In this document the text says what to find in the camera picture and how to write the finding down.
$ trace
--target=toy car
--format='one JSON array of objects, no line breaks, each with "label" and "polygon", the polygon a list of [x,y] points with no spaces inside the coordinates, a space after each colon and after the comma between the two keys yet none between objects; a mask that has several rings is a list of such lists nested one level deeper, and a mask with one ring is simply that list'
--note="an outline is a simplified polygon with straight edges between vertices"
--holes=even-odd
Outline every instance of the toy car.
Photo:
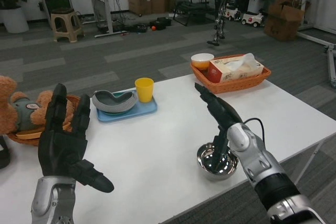
[{"label": "toy car", "polygon": [[259,14],[247,12],[243,15],[243,20],[241,21],[241,23],[243,25],[250,24],[250,25],[253,25],[254,27],[258,27],[258,26],[263,26],[264,21],[265,21],[265,16],[263,15],[262,12],[260,12]]},{"label": "toy car", "polygon": [[240,16],[241,16],[241,12],[238,10],[238,8],[232,7],[232,6],[226,7],[225,17],[228,18],[230,21],[241,20]]}]

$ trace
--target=brown teddy bear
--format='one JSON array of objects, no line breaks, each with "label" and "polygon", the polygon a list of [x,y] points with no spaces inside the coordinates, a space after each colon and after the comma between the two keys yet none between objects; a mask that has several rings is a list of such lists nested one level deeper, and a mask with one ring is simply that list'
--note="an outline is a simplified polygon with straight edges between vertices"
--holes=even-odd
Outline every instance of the brown teddy bear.
[{"label": "brown teddy bear", "polygon": [[[13,94],[16,86],[10,77],[0,76],[0,135],[35,130],[46,124],[45,116],[52,91],[42,92],[33,102],[22,92]],[[64,124],[69,123],[72,117],[73,106],[68,100]]]}]

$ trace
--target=wicker basket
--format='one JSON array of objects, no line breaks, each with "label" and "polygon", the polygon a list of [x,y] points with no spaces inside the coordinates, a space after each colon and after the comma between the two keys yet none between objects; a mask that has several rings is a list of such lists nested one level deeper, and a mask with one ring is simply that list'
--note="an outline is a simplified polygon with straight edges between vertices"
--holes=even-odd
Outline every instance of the wicker basket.
[{"label": "wicker basket", "polygon": [[[68,95],[67,99],[72,102],[72,105],[74,107],[74,111],[77,110],[80,98],[76,95]],[[28,145],[33,145],[33,146],[38,146],[38,142],[40,141],[39,138],[35,138],[35,139],[28,139],[28,140],[24,140],[24,139],[19,139],[15,133],[11,133],[7,135],[11,140],[20,143],[20,144],[28,144]]]},{"label": "wicker basket", "polygon": [[[243,56],[243,55],[224,56],[224,57],[219,57],[216,59],[232,58],[232,57],[237,57],[237,56]],[[233,81],[227,81],[227,82],[222,82],[222,83],[213,83],[207,79],[207,70],[199,71],[192,64],[191,64],[191,67],[197,79],[201,83],[203,83],[214,94],[220,94],[220,93],[225,93],[225,92],[232,92],[232,91],[252,88],[256,85],[261,84],[272,73],[268,68],[264,67],[262,73],[258,76],[253,76],[253,77],[248,77],[245,79],[239,79],[239,80],[233,80]]]}]

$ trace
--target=carpet floor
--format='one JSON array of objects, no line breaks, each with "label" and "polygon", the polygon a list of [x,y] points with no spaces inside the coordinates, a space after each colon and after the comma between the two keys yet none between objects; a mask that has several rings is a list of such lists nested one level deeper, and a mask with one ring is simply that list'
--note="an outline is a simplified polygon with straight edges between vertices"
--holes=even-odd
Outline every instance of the carpet floor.
[{"label": "carpet floor", "polygon": [[[94,38],[95,25],[84,25],[86,36],[73,44],[67,39],[53,42],[47,23],[31,24],[29,32],[15,35],[0,27],[0,74],[16,80],[18,90],[32,99],[59,82],[66,85],[69,93],[92,95],[101,89],[131,88],[140,77],[157,82],[191,74],[190,57],[199,52],[215,56],[252,52],[272,70],[269,81],[336,119],[336,90],[329,85],[327,56],[321,45],[301,38],[279,42],[266,36],[262,28],[237,22],[229,22],[226,29],[226,39],[219,47],[213,47],[206,43],[212,38],[212,23],[184,27],[173,22],[163,31],[98,39]],[[308,33],[324,40],[328,36],[336,39],[315,31]],[[299,189],[328,223],[336,222],[335,140],[331,138],[323,145],[299,183]],[[299,158],[297,155],[283,163],[288,173]],[[245,183],[168,223],[244,224],[268,220],[255,192]]]}]

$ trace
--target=metal bowl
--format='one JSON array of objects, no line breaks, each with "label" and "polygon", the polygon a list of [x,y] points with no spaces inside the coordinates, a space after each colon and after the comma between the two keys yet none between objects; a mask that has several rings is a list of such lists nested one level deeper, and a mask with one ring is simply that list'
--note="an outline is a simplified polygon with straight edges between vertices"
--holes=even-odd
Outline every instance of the metal bowl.
[{"label": "metal bowl", "polygon": [[213,143],[202,145],[197,151],[197,163],[202,174],[209,180],[226,180],[230,178],[236,171],[238,166],[238,158],[232,154],[230,148],[222,154],[220,163],[215,170],[211,168],[212,154],[215,146]]}]

